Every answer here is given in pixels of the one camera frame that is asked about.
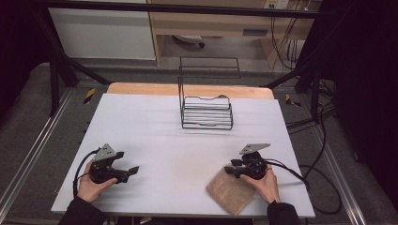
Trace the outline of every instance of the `human hand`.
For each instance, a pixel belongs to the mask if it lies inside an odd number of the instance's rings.
[[[276,203],[281,202],[281,198],[279,197],[277,178],[276,175],[273,173],[271,165],[267,165],[266,175],[260,180],[252,179],[250,176],[244,174],[240,176],[240,179],[255,187],[258,191],[258,194],[268,204],[274,201],[276,201]]]
[[[80,179],[79,191],[77,196],[88,203],[93,203],[101,194],[101,192],[112,186],[117,182],[116,178],[109,179],[101,184],[96,184],[90,179],[90,172],[92,162],[87,163],[84,170],[84,176]]]

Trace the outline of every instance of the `gray carpet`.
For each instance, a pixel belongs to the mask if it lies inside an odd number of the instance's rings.
[[[118,82],[176,83],[177,76],[176,72],[172,70],[155,69],[134,71],[129,69],[102,69],[97,72],[110,80]],[[38,136],[39,131],[44,126],[50,111],[49,84],[46,80],[48,79],[48,70],[39,67],[32,74],[31,79],[23,90],[23,97],[8,112],[7,117],[1,123],[0,141],[2,148],[4,146],[2,151],[7,153],[3,156],[10,156],[7,160],[3,159],[0,164],[0,170],[2,171],[0,173],[0,179],[2,179],[0,191],[2,192],[7,187],[7,181],[12,178]],[[243,74],[244,76],[239,80],[202,80],[200,83],[257,86],[274,79],[272,75],[264,73]],[[294,81],[291,81],[285,86],[293,85]],[[100,101],[101,94],[106,91],[106,86],[98,88],[90,104],[84,105],[83,101],[88,90],[89,87],[85,86],[74,90],[68,107],[43,149],[23,189],[12,205],[8,218],[60,219],[60,215],[50,212],[56,197],[54,191],[62,185],[69,165],[79,148],[79,142],[84,137],[84,130],[89,126],[87,122],[91,120]],[[31,98],[23,99],[25,92]],[[293,100],[299,101],[299,98],[294,93],[290,94]],[[275,94],[275,97],[281,103],[283,117],[286,122],[307,118],[305,111],[301,107],[285,104],[284,93]],[[344,132],[339,125],[338,119],[331,117],[326,125],[328,142],[333,149],[333,154],[337,158],[367,221],[374,224],[398,224],[398,216],[395,209],[393,209],[380,186],[372,177],[368,167],[365,164],[354,161],[352,150],[344,137]],[[293,134],[291,141],[298,163],[311,164],[319,152],[314,132],[311,129],[306,129],[300,133]],[[328,168],[323,160],[316,167],[329,176]],[[333,189],[315,172],[312,172],[309,180],[312,185],[313,204],[327,211],[335,209],[338,201]],[[316,212],[316,218],[310,219],[309,223],[343,224],[350,223],[350,220],[343,208],[337,215],[332,216]]]

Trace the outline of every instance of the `wire rack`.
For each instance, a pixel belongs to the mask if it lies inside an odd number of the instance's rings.
[[[215,62],[214,59],[232,60],[235,62],[233,66],[223,64],[223,66],[199,66],[196,64],[185,65],[184,59],[198,60],[203,62],[204,59]],[[232,113],[232,105],[230,98],[226,95],[219,95],[217,97],[198,97],[185,96],[184,93],[184,78],[203,79],[209,78],[204,75],[212,70],[227,72],[229,76],[211,76],[210,78],[240,78],[240,69],[236,58],[208,58],[208,57],[181,57],[178,77],[178,93],[179,105],[181,111],[181,125],[183,128],[201,128],[201,129],[232,129],[234,125],[234,117]]]

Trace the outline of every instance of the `floor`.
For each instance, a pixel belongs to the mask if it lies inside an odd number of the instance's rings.
[[[255,39],[204,37],[204,42],[206,46],[202,49],[173,37],[167,37],[162,63],[159,66],[154,62],[139,61],[82,61],[101,76],[118,82],[172,83],[176,81],[178,75],[176,69],[179,67],[180,56],[238,58],[240,70],[245,72],[245,77],[235,83],[225,83],[225,81],[211,81],[211,83],[258,86],[272,82],[289,71],[281,65],[269,68],[267,58],[260,51],[259,42]],[[49,79],[43,74],[48,75],[45,65],[33,71],[31,81],[24,88],[20,101],[16,102],[6,117],[0,121],[1,150],[3,156],[12,158],[8,164],[2,160],[0,179],[9,182],[0,183],[0,193],[6,193],[13,188],[17,193],[14,198],[7,201],[3,195],[0,201],[0,216],[6,217],[3,224],[17,224],[17,222],[18,224],[56,224],[60,215],[55,215],[49,210],[56,196],[56,189],[62,184],[69,163],[79,148],[79,141],[84,137],[84,131],[89,126],[87,122],[91,120],[101,93],[106,92],[106,86],[94,83],[85,75],[78,74],[82,80],[79,87],[63,89],[70,94],[70,101],[64,108],[62,116],[56,121],[55,129],[50,130],[51,137],[40,145],[35,142],[37,137],[42,135],[40,132],[46,123],[52,122],[48,117],[51,102]],[[308,95],[297,95],[293,89],[295,83],[296,79],[292,79],[273,90],[275,97],[280,101],[286,122],[309,117],[306,109]],[[90,104],[82,104],[87,91],[93,86],[97,87],[96,95]],[[290,103],[286,103],[286,94],[291,97]],[[353,151],[337,117],[332,116],[326,121],[326,131],[328,152],[318,167],[338,188],[347,191],[344,187],[347,185],[348,192],[343,193],[352,195],[354,202],[348,198],[344,202],[343,209],[336,215],[316,212],[316,218],[308,222],[310,224],[398,224],[397,212],[392,208],[367,166],[354,160]],[[314,160],[320,149],[322,135],[319,134],[322,134],[319,127],[312,127],[291,135],[299,164],[311,164]],[[28,164],[24,159],[33,155],[30,150],[35,145],[39,145],[39,154],[33,156],[35,160],[29,164],[31,166],[27,168],[25,172],[27,175],[23,177],[21,186],[19,188],[11,186],[20,166],[23,163]],[[333,160],[337,163],[337,168],[333,162],[330,162]],[[336,180],[336,177],[339,178],[339,173],[343,176],[343,183]],[[315,186],[311,193],[313,204],[323,209],[335,209],[338,200],[333,188],[322,181],[322,176],[317,173],[309,179]],[[3,208],[5,202],[12,203],[6,210]],[[352,205],[356,205],[359,211],[353,212],[353,208],[350,207]],[[352,216],[357,216],[360,220],[356,221]],[[256,224],[267,224],[267,222],[257,221]]]

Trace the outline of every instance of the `sleeve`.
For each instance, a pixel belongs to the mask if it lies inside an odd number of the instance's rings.
[[[58,225],[102,225],[106,216],[90,203],[75,197]]]
[[[289,203],[272,202],[267,209],[269,225],[299,225],[295,206]]]

